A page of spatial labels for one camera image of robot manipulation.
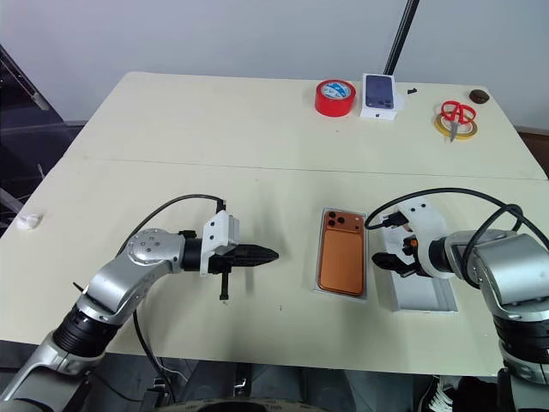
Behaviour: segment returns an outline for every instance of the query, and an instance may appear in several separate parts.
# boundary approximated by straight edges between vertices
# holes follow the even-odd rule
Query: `brown object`
[[[364,255],[364,218],[354,213],[326,211],[318,287],[350,296],[363,294]]]
[[[482,105],[483,103],[486,103],[490,99],[490,96],[484,90],[480,90],[479,88],[476,88],[471,93],[469,93],[469,99],[471,99],[472,101],[474,101],[479,105]]]
[[[518,134],[549,178],[549,135],[536,135],[520,131]]]

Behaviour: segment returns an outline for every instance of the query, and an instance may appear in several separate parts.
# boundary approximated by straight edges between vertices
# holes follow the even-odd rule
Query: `red tape roll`
[[[338,118],[353,108],[357,91],[351,83],[342,80],[326,80],[317,86],[315,108],[324,116]]]

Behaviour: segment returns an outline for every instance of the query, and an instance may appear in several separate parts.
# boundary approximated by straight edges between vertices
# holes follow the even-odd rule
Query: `orange phone case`
[[[326,210],[323,216],[318,287],[338,294],[363,294],[364,255],[364,217]]]

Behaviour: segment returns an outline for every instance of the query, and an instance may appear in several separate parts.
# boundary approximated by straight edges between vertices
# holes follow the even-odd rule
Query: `white plastic bracket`
[[[408,226],[413,230],[418,240],[418,259],[421,267],[429,275],[440,279],[450,279],[451,272],[437,270],[429,259],[429,246],[433,240],[448,235],[448,226],[443,216],[438,213],[424,197],[414,197],[396,205],[398,210],[408,219]]]
[[[200,253],[200,276],[208,274],[209,259],[215,254],[223,255],[240,242],[238,219],[222,210],[206,222],[202,230]]]

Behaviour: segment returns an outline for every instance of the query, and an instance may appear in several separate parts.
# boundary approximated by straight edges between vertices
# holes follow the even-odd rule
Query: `scissors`
[[[477,117],[477,112],[459,101],[446,100],[440,108],[443,117],[450,122],[449,140],[453,142],[460,124],[468,124]]]

